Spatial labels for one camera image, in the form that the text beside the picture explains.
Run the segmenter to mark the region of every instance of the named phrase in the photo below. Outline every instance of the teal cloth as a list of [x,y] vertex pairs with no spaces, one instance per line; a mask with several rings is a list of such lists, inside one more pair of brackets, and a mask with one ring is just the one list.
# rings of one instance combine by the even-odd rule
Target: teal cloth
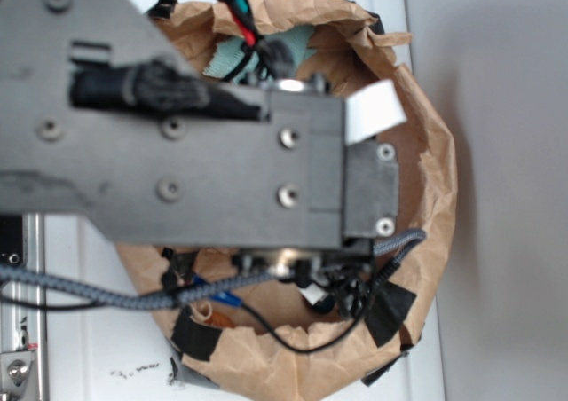
[[[308,49],[308,42],[313,35],[313,26],[297,26],[283,33],[268,35],[267,39],[280,39],[283,41],[294,58],[294,71],[300,67],[305,59],[308,59],[316,51]],[[204,75],[222,79],[233,70],[245,56],[241,51],[242,39],[232,37],[224,42],[217,44],[217,50],[209,65],[203,70]],[[258,64],[258,55],[254,54],[248,64],[233,79],[233,83],[238,83],[246,73],[253,71]]]

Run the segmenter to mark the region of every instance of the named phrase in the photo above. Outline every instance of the brown paper bag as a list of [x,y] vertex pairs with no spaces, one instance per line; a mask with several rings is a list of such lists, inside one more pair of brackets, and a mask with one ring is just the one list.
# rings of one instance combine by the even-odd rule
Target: brown paper bag
[[[428,239],[403,262],[391,281],[416,294],[404,324],[386,343],[377,346],[361,325],[330,350],[298,356],[283,349],[240,310],[215,305],[236,328],[218,330],[214,350],[204,359],[185,354],[183,363],[211,379],[221,389],[258,401],[319,400],[362,379],[416,344],[446,266],[454,234],[457,178],[454,140],[406,66],[395,66],[391,46],[409,43],[408,33],[378,35],[376,19],[345,0],[249,0],[263,34],[311,24],[315,32],[308,46],[317,52],[298,69],[307,79],[324,73],[335,95],[346,97],[378,79],[394,81],[408,122],[380,136],[397,147],[400,163],[398,229],[420,227]],[[158,27],[203,71],[216,44],[240,35],[224,4],[179,4]],[[161,288],[168,263],[151,246],[117,246],[122,261],[140,293]],[[228,249],[203,249],[196,271],[215,280],[230,275]],[[318,346],[348,325],[335,314],[322,316],[305,306],[296,287],[266,283],[237,291],[263,313],[279,334],[301,348]],[[178,311],[158,311],[154,318],[171,337],[180,320]]]

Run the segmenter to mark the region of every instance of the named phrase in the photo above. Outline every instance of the red wire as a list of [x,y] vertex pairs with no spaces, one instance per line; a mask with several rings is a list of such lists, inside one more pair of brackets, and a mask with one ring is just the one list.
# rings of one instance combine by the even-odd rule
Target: red wire
[[245,43],[246,43],[248,46],[254,46],[255,43],[256,43],[255,34],[254,34],[252,31],[250,31],[248,28],[246,28],[246,27],[242,24],[241,20],[239,20],[239,19],[237,18],[237,16],[233,13],[233,11],[231,11],[231,15],[233,16],[234,22],[235,22],[235,23],[237,24],[237,26],[239,27],[239,30],[242,32],[242,35],[243,35],[244,38],[245,38]]

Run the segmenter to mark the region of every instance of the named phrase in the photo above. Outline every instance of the braided gray cable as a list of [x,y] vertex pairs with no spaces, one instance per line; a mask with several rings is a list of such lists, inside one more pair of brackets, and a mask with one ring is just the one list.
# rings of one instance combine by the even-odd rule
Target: braided gray cable
[[386,241],[382,241],[373,246],[373,256],[384,255],[392,250],[405,246],[410,241],[419,240],[422,241],[426,239],[426,232],[421,229],[410,229],[389,238]]
[[0,280],[2,281],[15,281],[31,286],[48,288],[67,293],[68,295],[89,299],[100,305],[134,311],[176,308],[180,304],[195,302],[220,292],[260,284],[271,279],[275,279],[275,277],[269,272],[259,272],[246,277],[236,276],[229,279],[221,279],[208,285],[181,287],[171,294],[160,291],[145,296],[131,296],[110,292],[103,288],[63,277],[40,274],[25,268],[12,268],[11,266],[0,264]]

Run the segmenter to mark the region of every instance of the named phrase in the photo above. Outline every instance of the gray wall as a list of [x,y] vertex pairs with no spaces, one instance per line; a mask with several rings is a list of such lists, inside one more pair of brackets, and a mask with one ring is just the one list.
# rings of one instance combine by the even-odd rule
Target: gray wall
[[568,399],[568,0],[406,6],[415,74],[459,154],[446,399]]

